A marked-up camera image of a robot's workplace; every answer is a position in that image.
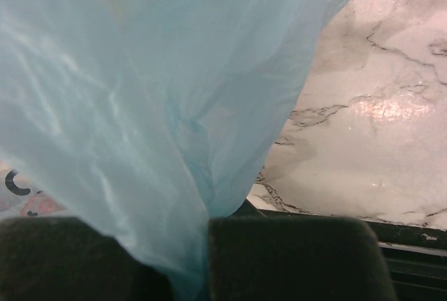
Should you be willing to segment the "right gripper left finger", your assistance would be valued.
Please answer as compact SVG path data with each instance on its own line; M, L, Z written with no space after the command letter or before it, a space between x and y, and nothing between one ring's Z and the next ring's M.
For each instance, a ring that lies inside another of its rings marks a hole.
M2 300L172 300L168 279L76 218L1 222Z

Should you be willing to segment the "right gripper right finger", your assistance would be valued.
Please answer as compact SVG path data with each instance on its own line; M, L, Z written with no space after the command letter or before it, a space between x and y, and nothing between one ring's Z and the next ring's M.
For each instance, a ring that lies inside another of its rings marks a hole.
M379 241L346 217L245 214L208 224L212 300L397 300Z

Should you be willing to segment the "light blue plastic bag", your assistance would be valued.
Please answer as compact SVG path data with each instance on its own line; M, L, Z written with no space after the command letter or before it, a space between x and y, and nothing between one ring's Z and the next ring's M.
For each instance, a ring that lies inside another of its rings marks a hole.
M1 160L178 300L349 0L1 0Z

